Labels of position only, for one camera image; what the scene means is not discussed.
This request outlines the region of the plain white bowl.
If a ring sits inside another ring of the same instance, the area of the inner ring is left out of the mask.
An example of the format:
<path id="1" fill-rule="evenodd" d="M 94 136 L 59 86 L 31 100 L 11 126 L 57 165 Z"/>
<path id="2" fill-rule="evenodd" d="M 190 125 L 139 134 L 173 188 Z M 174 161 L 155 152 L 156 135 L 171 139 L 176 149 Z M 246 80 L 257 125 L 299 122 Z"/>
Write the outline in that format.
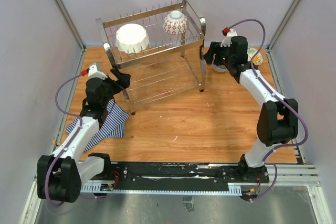
<path id="1" fill-rule="evenodd" d="M 226 72 L 228 69 L 226 68 L 225 65 L 216 65 L 216 64 L 211 64 L 213 70 L 215 70 L 216 72 L 220 72 L 220 73 L 223 73 L 223 72 Z"/>

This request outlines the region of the orange green leaf bowl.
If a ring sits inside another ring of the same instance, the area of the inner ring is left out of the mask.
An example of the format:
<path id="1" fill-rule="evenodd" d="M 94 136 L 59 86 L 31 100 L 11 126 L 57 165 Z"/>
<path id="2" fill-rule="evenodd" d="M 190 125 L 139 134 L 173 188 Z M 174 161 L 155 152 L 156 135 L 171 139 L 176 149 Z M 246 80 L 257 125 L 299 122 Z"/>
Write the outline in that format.
<path id="1" fill-rule="evenodd" d="M 255 48 L 248 48 L 247 54 L 248 54 L 248 61 L 251 61 L 253 59 L 253 64 L 259 66 L 263 62 L 263 57 L 261 53 L 259 52 L 257 55 L 255 55 L 257 52 L 257 49 Z"/>

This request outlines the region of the steel two-tier dish rack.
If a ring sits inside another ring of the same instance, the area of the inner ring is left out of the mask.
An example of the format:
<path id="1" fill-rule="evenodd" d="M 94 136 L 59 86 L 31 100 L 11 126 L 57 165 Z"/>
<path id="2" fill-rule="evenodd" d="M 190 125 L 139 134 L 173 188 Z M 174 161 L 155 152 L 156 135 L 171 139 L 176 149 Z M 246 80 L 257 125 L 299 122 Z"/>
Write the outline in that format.
<path id="1" fill-rule="evenodd" d="M 186 16 L 188 24 L 186 31 L 172 35 L 163 25 L 165 17 L 175 10 Z M 138 106 L 191 89 L 204 91 L 206 20 L 194 1 L 153 6 L 111 21 L 98 18 L 96 24 L 111 65 L 131 76 L 130 86 L 122 93 L 132 115 Z M 149 44 L 139 49 L 119 50 L 117 30 L 131 24 L 144 27 Z"/>

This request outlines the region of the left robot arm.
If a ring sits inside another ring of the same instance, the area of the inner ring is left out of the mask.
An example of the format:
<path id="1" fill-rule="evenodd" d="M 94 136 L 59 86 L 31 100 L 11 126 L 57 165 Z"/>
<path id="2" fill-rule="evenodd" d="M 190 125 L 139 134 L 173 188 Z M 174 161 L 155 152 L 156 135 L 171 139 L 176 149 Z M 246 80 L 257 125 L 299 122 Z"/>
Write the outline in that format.
<path id="1" fill-rule="evenodd" d="M 88 76 L 86 97 L 75 120 L 66 128 L 64 142 L 50 155 L 43 155 L 37 162 L 37 196 L 59 207 L 65 202 L 75 202 L 83 184 L 98 176 L 108 179 L 112 174 L 109 154 L 91 153 L 83 162 L 82 153 L 92 149 L 107 138 L 123 138 L 125 123 L 129 119 L 114 100 L 114 96 L 131 84 L 131 76 L 112 68 L 115 79 L 91 64 L 72 79 Z"/>

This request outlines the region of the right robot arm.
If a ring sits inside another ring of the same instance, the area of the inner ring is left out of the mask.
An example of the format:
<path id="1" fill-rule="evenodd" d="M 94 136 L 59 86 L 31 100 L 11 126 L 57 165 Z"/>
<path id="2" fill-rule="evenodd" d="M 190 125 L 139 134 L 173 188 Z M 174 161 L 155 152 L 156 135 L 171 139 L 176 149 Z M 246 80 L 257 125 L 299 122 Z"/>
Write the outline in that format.
<path id="1" fill-rule="evenodd" d="M 236 173 L 244 182 L 264 173 L 264 163 L 277 147 L 297 137 L 298 102 L 278 93 L 262 76 L 258 66 L 248 58 L 248 42 L 244 36 L 234 36 L 227 46 L 211 42 L 204 59 L 208 65 L 220 63 L 237 83 L 246 88 L 260 105 L 256 126 L 257 139 L 243 154 Z"/>

